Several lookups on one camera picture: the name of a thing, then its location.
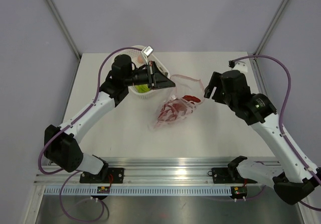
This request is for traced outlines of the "green toy leek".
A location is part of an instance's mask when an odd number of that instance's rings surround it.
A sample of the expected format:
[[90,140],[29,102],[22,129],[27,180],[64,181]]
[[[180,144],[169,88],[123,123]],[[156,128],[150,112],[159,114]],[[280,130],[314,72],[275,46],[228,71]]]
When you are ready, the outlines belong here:
[[135,85],[134,87],[138,93],[147,93],[150,91],[150,88],[148,87],[147,84]]

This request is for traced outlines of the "white plastic basket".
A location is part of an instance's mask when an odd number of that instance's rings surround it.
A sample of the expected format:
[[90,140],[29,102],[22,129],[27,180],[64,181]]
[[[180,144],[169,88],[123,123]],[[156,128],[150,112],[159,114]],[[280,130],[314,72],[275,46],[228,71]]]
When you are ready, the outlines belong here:
[[[141,53],[141,50],[144,48],[145,46],[143,45],[134,45],[133,48],[138,48],[138,50],[134,50],[134,49],[124,49],[124,50],[121,50],[121,51],[118,51],[117,53],[115,53],[112,57],[112,61],[114,61],[115,57],[117,55],[121,55],[121,54],[125,54],[125,55],[128,55],[131,57],[132,59],[132,62],[134,63],[134,65],[136,67],[140,67],[142,66],[143,64],[140,64],[138,63],[137,61],[137,58],[138,56],[142,56],[142,53]],[[149,61],[154,61],[157,65],[158,68],[162,67],[164,68],[167,72],[168,72],[168,78],[170,78],[171,74],[169,72],[169,70],[166,68],[165,65],[163,65],[163,63],[155,56],[154,53],[152,53],[149,57],[148,57],[148,60]],[[137,96],[141,99],[148,99],[148,98],[151,98],[152,96],[154,96],[155,94],[158,94],[158,90],[150,90],[149,92],[147,93],[138,93],[137,90],[135,89],[134,86],[131,86],[128,88],[129,89],[129,93],[134,95],[134,96]]]

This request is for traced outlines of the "clear zip top bag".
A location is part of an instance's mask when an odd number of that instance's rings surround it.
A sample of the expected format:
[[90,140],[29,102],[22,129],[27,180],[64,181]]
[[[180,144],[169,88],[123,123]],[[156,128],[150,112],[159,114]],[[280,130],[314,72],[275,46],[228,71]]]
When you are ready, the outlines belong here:
[[175,125],[189,118],[204,102],[204,86],[200,79],[175,74],[170,77],[174,88],[167,88],[165,97],[159,102],[148,129],[156,131]]

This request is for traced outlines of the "red toy lobster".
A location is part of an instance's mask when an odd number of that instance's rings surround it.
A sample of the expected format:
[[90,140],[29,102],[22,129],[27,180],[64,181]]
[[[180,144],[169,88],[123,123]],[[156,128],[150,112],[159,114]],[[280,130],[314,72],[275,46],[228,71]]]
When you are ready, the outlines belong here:
[[196,96],[185,95],[183,97],[172,96],[160,108],[157,123],[170,123],[185,119],[192,114],[202,101]]

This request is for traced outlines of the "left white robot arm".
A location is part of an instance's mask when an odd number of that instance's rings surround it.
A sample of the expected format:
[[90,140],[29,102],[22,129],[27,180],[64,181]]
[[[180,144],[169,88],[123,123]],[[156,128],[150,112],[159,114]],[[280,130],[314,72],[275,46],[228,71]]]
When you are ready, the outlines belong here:
[[175,87],[175,83],[163,74],[156,63],[147,62],[136,67],[126,54],[117,55],[103,83],[97,84],[94,99],[78,114],[58,127],[45,129],[44,150],[40,154],[61,170],[82,171],[90,174],[98,183],[108,178],[109,165],[101,158],[85,154],[79,144],[87,132],[108,112],[116,108],[129,94],[129,87],[146,84],[151,90]]

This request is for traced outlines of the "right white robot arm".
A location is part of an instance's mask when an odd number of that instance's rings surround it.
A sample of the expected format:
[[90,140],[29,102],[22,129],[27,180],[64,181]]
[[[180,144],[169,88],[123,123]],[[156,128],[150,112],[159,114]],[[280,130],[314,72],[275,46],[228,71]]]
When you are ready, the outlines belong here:
[[238,70],[213,72],[205,98],[227,105],[267,144],[281,168],[272,168],[239,156],[227,165],[228,178],[234,183],[252,180],[264,184],[290,205],[310,195],[320,181],[317,167],[290,135],[282,132],[279,114],[269,98],[251,93],[246,76]]

